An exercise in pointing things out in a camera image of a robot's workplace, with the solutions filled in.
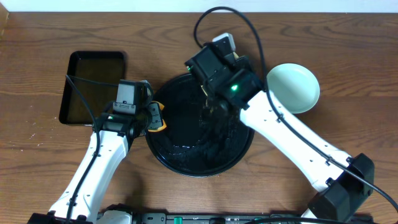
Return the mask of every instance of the white wall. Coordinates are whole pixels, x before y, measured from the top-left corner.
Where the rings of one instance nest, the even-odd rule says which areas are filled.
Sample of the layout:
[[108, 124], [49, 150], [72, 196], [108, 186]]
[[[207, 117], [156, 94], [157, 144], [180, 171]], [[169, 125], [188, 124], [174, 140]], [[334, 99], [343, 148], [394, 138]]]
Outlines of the white wall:
[[10, 12], [398, 12], [398, 0], [0, 0]]

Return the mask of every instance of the wooden tabletop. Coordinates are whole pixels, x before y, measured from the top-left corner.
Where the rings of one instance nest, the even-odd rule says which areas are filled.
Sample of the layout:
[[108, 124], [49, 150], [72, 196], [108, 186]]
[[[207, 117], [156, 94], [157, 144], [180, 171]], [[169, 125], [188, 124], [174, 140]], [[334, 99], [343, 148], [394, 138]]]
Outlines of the wooden tabletop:
[[[298, 117], [352, 156], [376, 165], [375, 183], [398, 200], [398, 15], [247, 14], [261, 36], [268, 69], [298, 63], [321, 85], [314, 109]], [[186, 72], [198, 47], [192, 30], [199, 14], [11, 13], [0, 41], [0, 222], [26, 223], [61, 196], [91, 129], [60, 124], [58, 114], [69, 56], [76, 50], [127, 53], [127, 79], [149, 80], [155, 90]], [[259, 70], [253, 35], [232, 14], [203, 21], [203, 42], [234, 35], [237, 53]], [[303, 212], [315, 191], [304, 175], [256, 134], [243, 159], [208, 178], [164, 167], [144, 138], [134, 141], [116, 170], [102, 207], [126, 203], [168, 212]], [[358, 212], [376, 222], [398, 220], [377, 193]]]

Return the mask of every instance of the green light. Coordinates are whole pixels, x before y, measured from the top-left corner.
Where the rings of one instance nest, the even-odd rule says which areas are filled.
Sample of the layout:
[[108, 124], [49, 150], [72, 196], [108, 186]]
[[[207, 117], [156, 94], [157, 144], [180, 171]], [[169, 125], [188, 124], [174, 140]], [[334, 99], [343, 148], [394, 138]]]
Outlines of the green light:
[[238, 89], [238, 85], [233, 85], [233, 86], [231, 87], [231, 89], [232, 89], [232, 91], [236, 91], [236, 90]]

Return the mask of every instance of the black round plate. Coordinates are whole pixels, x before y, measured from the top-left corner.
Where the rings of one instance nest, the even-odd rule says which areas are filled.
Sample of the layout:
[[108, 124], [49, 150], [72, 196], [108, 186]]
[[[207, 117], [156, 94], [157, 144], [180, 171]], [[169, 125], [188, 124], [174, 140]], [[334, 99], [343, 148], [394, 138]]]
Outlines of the black round plate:
[[155, 157], [179, 174], [206, 177], [234, 166], [245, 155], [254, 131], [237, 117], [212, 118], [205, 107], [206, 95], [190, 74], [167, 82], [154, 95], [162, 103], [167, 127], [147, 133]]

